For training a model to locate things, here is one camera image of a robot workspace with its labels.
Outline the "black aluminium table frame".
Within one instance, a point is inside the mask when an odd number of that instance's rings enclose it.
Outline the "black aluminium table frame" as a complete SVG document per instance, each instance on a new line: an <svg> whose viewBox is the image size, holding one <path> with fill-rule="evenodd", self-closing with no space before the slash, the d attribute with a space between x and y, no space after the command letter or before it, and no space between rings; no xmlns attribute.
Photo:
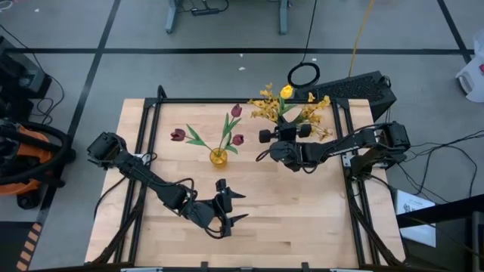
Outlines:
<svg viewBox="0 0 484 272"><path fill-rule="evenodd" d="M209 144L222 133L232 99L167 98L160 109L153 100L127 99L118 134L133 150L155 152L152 170L167 181L192 178L202 199L214 196L216 181L225 179L240 194L233 202L238 216L232 235L215 240L189 220L163 206L154 192L145 197L141 218L120 246L121 260L140 267L182 269L207 263L211 268L323 268L395 272L405 260L386 174L374 170L365 191L344 178L343 160L335 156L311 173L293 172L279 162L256 157L266 145L258 140L274 124L251 117L253 106L242 100L242 120L235 132L244 144L223 168L209 160L205 147L174 142L176 128L194 128Z"/></svg>

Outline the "yellow textured glass vase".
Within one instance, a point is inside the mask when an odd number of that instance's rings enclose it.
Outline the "yellow textured glass vase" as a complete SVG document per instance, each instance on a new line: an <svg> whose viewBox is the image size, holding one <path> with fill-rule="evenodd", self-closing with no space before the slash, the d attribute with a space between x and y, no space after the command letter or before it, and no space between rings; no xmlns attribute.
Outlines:
<svg viewBox="0 0 484 272"><path fill-rule="evenodd" d="M228 161L228 154L225 149L215 148L211 151L209 159L216 168L224 168Z"/></svg>

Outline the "black floor equipment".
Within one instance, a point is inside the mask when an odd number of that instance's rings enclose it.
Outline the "black floor equipment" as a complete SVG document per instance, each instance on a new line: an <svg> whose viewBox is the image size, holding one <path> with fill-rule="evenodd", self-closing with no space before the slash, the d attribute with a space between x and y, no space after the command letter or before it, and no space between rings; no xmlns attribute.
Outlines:
<svg viewBox="0 0 484 272"><path fill-rule="evenodd" d="M27 121L35 99L43 99L52 78L24 54L10 54L14 46L0 36L0 118Z"/></svg>

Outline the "yellow artificial flower bunch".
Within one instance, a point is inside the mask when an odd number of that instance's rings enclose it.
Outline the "yellow artificial flower bunch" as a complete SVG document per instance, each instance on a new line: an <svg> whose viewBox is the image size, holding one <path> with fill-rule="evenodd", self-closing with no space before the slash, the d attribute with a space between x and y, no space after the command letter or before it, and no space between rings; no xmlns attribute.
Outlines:
<svg viewBox="0 0 484 272"><path fill-rule="evenodd" d="M319 125L321 123L322 115L318 114L318 110L323 110L330 105L330 97L325 95L323 99L315 104L316 97L309 92L307 104L301 109L299 115L296 117L296 123L308 122L312 125Z"/></svg>
<svg viewBox="0 0 484 272"><path fill-rule="evenodd" d="M263 118L273 123L278 122L278 118L281 113L281 99L277 94L273 93L272 83L265 86L259 93L262 96L261 100L250 100L249 104L256 107L251 112L251 118Z"/></svg>
<svg viewBox="0 0 484 272"><path fill-rule="evenodd" d="M333 136L333 131L326 127L321 127L317 123L304 122L304 125L309 125L311 131L309 137L313 140L323 141Z"/></svg>

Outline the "yellow artificial tulip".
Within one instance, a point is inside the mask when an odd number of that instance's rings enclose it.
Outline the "yellow artificial tulip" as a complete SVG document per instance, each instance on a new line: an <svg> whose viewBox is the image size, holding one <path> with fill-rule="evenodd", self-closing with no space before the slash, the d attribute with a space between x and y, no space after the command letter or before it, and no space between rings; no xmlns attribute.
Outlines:
<svg viewBox="0 0 484 272"><path fill-rule="evenodd" d="M280 90L278 97L279 106L278 117L276 119L277 122L280 122L280 119L283 117L283 115L295 107L293 104L286 105L286 100L292 98L293 93L294 88L291 85L286 85Z"/></svg>

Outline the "red artificial tulip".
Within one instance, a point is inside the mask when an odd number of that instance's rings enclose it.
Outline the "red artificial tulip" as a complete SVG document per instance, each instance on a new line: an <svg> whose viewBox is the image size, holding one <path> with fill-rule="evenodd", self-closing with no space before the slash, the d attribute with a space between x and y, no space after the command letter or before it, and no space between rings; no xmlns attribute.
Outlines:
<svg viewBox="0 0 484 272"><path fill-rule="evenodd" d="M171 140L172 141L177 141L177 142L185 142L186 144L192 144L192 145L197 145L197 146L202 146L207 148L210 152L213 151L213 148L209 147L205 141L199 136L196 131L189 126L187 126L187 131L185 131L182 128L176 128L171 134Z"/></svg>
<svg viewBox="0 0 484 272"><path fill-rule="evenodd" d="M237 147L244 143L244 136L242 134L236 134L233 136L231 133L226 137L227 141L223 150L228 150L232 153L238 154Z"/></svg>
<svg viewBox="0 0 484 272"><path fill-rule="evenodd" d="M228 136L228 134L231 133L232 129L239 123L239 121L241 121L241 113L242 107L239 104L236 104L231 109L231 112L226 114L225 124L222 130L222 139L219 145L222 149L225 146L225 143L227 141L226 137Z"/></svg>

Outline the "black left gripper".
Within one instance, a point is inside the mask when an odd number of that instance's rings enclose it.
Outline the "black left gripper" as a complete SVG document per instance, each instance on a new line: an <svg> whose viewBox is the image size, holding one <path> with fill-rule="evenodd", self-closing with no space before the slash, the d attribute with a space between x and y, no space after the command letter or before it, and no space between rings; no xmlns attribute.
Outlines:
<svg viewBox="0 0 484 272"><path fill-rule="evenodd" d="M229 218L228 213L232 212L231 198L243 199L244 195L234 192L227 186L225 179L220 179L216 182L217 194L214 199L214 207L216 209L216 215L220 219L222 225L220 227L221 237L227 237L231 235L231 228L235 223L248 214L237 215Z"/></svg>

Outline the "orange shop vacuum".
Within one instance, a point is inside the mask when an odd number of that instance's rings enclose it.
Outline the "orange shop vacuum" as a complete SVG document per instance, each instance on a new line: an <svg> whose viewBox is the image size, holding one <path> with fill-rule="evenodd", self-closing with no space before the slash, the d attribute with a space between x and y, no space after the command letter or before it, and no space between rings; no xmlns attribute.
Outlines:
<svg viewBox="0 0 484 272"><path fill-rule="evenodd" d="M0 119L0 196L14 195L22 209L40 202L43 184L60 188L54 171L76 159L70 137L49 125Z"/></svg>

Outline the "black striped floor mat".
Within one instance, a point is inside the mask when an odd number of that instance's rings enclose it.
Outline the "black striped floor mat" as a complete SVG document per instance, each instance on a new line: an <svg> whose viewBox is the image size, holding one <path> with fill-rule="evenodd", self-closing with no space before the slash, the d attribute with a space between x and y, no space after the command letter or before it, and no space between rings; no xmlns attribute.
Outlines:
<svg viewBox="0 0 484 272"><path fill-rule="evenodd" d="M0 272L29 270L41 232L38 222L0 221Z"/></svg>

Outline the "black side stand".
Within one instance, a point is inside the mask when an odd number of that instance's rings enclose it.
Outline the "black side stand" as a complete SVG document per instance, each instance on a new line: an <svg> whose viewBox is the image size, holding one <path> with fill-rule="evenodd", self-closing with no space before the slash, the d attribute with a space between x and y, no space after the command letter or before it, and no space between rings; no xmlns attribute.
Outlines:
<svg viewBox="0 0 484 272"><path fill-rule="evenodd" d="M442 236L449 245L464 252L469 272L484 272L484 194L438 204L399 190L394 206L404 239L435 249L438 236ZM467 222L465 241L439 226L456 220Z"/></svg>

